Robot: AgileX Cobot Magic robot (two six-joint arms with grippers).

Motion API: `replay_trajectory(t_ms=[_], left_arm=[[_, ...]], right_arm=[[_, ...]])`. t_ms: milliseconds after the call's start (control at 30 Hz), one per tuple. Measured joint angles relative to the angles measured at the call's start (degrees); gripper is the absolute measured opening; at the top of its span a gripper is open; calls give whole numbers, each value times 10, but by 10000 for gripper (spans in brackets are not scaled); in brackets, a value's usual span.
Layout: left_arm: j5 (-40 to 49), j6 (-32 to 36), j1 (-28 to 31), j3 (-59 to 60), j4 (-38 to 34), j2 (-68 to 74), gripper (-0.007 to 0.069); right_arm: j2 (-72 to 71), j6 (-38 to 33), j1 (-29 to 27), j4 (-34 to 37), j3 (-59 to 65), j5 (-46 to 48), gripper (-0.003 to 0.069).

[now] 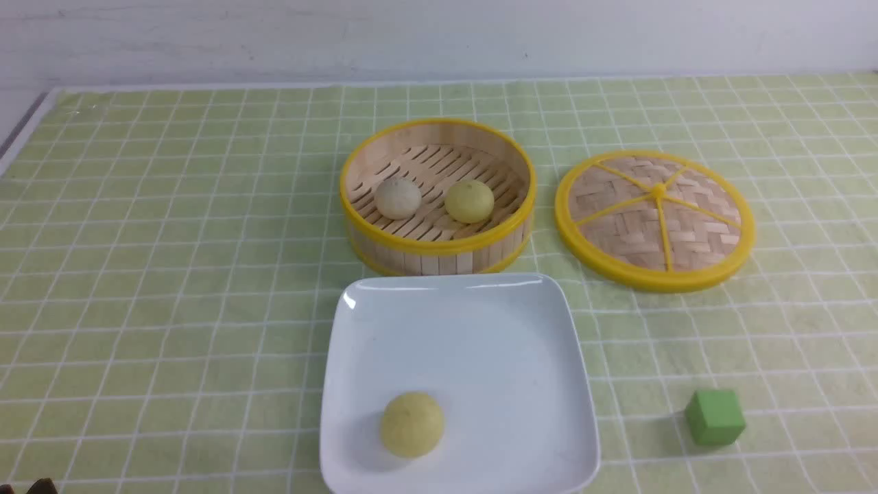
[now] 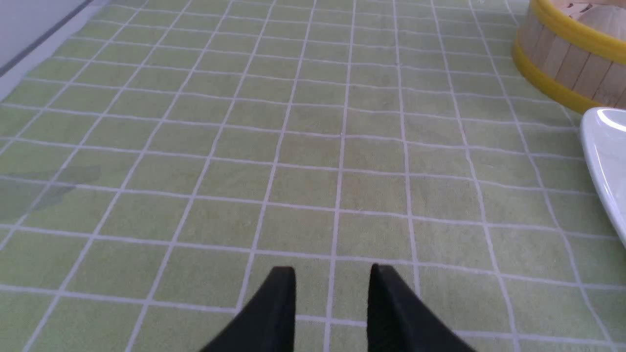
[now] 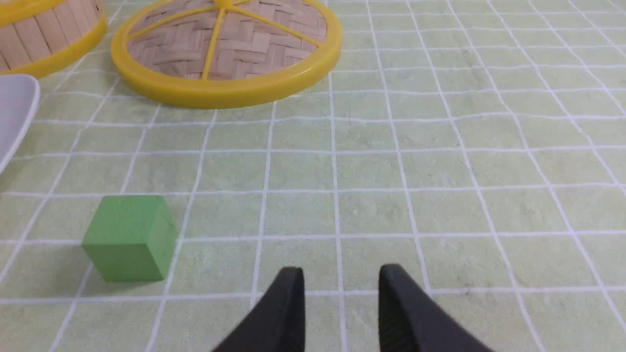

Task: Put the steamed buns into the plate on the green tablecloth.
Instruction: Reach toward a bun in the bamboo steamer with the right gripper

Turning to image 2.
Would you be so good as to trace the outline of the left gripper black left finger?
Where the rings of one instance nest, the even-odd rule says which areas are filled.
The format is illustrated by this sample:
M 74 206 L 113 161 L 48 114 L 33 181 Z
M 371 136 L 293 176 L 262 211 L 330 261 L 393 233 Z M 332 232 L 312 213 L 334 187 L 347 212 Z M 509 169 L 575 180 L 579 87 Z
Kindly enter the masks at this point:
M 202 352 L 292 352 L 295 339 L 296 274 L 275 266 L 252 299 Z

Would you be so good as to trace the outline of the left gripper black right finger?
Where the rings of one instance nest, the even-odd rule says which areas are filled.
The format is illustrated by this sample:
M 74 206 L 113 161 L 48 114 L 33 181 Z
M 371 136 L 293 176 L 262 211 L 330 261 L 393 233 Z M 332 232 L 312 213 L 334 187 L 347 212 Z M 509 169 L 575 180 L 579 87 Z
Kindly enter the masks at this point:
M 369 352 L 473 352 L 391 265 L 373 264 L 367 296 Z

